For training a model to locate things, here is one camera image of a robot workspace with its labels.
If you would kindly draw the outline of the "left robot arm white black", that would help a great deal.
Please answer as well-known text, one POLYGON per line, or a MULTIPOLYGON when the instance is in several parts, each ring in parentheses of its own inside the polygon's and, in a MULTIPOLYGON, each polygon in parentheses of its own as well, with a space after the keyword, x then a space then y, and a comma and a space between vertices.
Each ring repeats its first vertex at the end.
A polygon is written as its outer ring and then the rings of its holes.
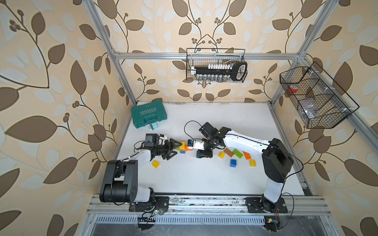
POLYGON ((111 160, 107 163, 101 184, 99 199, 103 203, 146 203, 153 204, 155 193, 151 187, 138 185, 138 170, 152 161, 155 156, 165 160, 177 154, 176 148, 182 145, 174 139, 165 141, 144 141, 135 153, 124 158, 111 160))

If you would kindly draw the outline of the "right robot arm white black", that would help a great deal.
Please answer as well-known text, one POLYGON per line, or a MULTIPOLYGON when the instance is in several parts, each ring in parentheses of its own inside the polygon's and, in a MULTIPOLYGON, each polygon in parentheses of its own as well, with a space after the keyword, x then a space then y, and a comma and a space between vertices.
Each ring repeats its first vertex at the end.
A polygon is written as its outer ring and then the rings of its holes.
POLYGON ((271 204, 278 202, 286 178, 294 164, 293 157, 281 140, 277 138, 270 141, 256 139, 239 134, 227 127, 218 130, 209 123, 204 124, 199 131, 204 139, 202 139, 201 147, 197 148, 198 158, 213 157, 213 150, 219 146, 235 148, 260 157, 267 176, 261 201, 271 204))

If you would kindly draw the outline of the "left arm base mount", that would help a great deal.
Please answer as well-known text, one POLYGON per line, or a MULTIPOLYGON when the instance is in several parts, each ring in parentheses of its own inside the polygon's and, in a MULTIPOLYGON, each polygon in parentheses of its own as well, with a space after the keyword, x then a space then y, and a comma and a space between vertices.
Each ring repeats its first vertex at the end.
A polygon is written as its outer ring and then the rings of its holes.
POLYGON ((158 214, 164 214, 169 208, 169 197, 157 196, 148 202, 131 203, 129 212, 152 212, 157 211, 158 214))

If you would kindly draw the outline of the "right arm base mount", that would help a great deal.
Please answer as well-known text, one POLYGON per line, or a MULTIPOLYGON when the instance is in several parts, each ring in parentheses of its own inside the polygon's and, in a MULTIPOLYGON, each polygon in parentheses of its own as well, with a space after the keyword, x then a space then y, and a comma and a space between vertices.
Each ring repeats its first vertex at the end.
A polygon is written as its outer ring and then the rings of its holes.
POLYGON ((286 203, 283 198, 279 198, 276 203, 272 203, 263 196, 247 197, 245 203, 248 213, 288 213, 286 203))

